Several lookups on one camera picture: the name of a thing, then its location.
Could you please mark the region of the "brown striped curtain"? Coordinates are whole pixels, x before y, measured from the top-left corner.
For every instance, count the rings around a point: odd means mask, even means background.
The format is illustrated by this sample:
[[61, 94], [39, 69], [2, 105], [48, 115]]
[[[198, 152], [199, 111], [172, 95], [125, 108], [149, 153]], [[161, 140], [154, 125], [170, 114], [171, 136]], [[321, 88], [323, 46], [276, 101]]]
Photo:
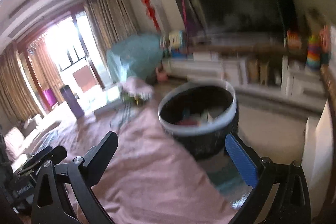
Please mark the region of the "brown striped curtain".
[[130, 0], [83, 0], [84, 10], [102, 59], [114, 44], [139, 32]]

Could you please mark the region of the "black flat television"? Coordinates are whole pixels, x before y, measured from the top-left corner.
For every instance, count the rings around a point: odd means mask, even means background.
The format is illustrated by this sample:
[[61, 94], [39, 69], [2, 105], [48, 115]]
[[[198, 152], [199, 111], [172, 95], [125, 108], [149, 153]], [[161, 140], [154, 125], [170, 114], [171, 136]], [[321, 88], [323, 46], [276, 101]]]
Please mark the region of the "black flat television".
[[222, 33], [283, 35], [298, 27], [293, 0], [175, 0], [190, 36]]

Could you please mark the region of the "toy phone yellow blue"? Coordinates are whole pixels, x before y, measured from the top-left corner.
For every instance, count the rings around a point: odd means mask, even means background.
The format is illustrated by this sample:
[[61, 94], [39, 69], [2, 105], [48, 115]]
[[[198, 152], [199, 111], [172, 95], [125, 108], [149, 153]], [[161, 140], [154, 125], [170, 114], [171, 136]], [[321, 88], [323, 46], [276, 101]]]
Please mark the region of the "toy phone yellow blue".
[[160, 48], [163, 50], [164, 58], [182, 58], [184, 54], [181, 49], [185, 46], [185, 33], [183, 31], [172, 31], [160, 38]]

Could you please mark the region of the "purple thermos bottle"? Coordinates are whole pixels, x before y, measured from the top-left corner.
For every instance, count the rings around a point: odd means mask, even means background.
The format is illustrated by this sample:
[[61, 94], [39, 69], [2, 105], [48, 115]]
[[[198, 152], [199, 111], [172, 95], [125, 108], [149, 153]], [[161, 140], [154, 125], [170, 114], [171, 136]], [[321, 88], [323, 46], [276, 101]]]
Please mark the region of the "purple thermos bottle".
[[73, 94], [72, 90], [68, 85], [64, 85], [60, 88], [60, 93], [63, 96], [64, 100], [66, 101], [67, 105], [69, 106], [70, 110], [76, 117], [76, 119], [79, 119], [84, 116], [84, 111], [77, 102], [77, 99], [75, 98], [75, 95]]

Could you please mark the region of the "white book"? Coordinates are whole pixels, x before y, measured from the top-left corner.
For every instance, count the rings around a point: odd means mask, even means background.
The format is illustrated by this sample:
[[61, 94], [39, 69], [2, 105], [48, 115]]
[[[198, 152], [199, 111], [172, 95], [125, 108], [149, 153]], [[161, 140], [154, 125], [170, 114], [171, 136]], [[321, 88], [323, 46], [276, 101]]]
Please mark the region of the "white book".
[[122, 87], [114, 85], [103, 91], [91, 104], [90, 111], [95, 115], [118, 109], [122, 104]]

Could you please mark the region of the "green snack bag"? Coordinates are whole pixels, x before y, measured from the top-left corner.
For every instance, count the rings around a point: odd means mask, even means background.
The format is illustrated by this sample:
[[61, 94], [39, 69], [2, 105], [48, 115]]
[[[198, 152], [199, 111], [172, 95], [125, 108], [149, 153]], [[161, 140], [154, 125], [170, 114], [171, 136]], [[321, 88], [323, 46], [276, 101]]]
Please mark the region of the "green snack bag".
[[123, 93], [121, 98], [124, 103], [130, 103], [136, 106], [142, 106], [147, 101], [147, 98], [143, 98], [139, 94]]

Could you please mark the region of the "white rimmed trash bin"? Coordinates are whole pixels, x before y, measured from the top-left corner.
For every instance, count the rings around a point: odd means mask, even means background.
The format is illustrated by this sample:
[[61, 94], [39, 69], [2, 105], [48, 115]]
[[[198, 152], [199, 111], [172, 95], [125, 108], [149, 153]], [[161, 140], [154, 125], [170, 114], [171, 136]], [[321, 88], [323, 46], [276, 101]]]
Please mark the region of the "white rimmed trash bin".
[[195, 160], [208, 159], [224, 149], [227, 135], [238, 133], [236, 91], [226, 80], [189, 81], [161, 100], [158, 118]]

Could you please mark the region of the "teal covered furniture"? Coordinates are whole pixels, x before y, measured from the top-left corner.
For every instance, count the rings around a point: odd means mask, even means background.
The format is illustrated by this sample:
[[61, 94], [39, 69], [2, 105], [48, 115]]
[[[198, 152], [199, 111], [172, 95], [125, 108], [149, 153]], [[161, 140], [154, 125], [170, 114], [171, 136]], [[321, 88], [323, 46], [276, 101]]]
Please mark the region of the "teal covered furniture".
[[133, 76], [146, 80], [155, 73], [162, 57], [160, 36], [140, 34], [114, 44], [106, 53], [106, 63], [114, 83]]

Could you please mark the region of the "pink table cloth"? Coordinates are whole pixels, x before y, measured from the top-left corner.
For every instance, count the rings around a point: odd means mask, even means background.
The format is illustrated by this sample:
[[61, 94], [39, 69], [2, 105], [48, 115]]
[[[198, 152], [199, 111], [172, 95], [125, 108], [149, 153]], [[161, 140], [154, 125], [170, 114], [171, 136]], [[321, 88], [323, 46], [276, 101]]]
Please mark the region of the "pink table cloth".
[[43, 146], [62, 145], [66, 161], [85, 155], [110, 131], [118, 148], [94, 194], [116, 223], [228, 223], [236, 214], [211, 184], [205, 171], [171, 136], [158, 119], [160, 96], [137, 77], [122, 87], [150, 95], [141, 107], [76, 119], [64, 112], [62, 123], [27, 147], [36, 153]]

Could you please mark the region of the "pink kettlebell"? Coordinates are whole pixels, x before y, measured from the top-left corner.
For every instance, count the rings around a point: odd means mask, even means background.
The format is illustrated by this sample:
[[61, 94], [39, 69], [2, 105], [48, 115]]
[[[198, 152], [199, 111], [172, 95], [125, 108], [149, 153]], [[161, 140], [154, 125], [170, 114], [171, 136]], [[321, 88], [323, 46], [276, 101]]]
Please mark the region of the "pink kettlebell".
[[169, 77], [168, 77], [167, 73], [163, 69], [159, 70], [159, 68], [156, 68], [155, 73], [156, 73], [157, 81], [159, 83], [164, 83], [164, 82], [167, 82], [169, 80]]

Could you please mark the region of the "white TV cabinet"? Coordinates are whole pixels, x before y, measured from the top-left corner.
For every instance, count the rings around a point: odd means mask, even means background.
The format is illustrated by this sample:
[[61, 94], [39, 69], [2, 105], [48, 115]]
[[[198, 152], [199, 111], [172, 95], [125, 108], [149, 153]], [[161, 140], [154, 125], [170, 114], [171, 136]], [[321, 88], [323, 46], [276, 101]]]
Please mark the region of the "white TV cabinet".
[[262, 95], [291, 98], [293, 100], [322, 100], [325, 92], [319, 76], [300, 71], [285, 73], [285, 83], [280, 86], [252, 83], [248, 78], [246, 59], [193, 60], [164, 59], [163, 68], [169, 76], [188, 80], [220, 79], [244, 92], [254, 91]]

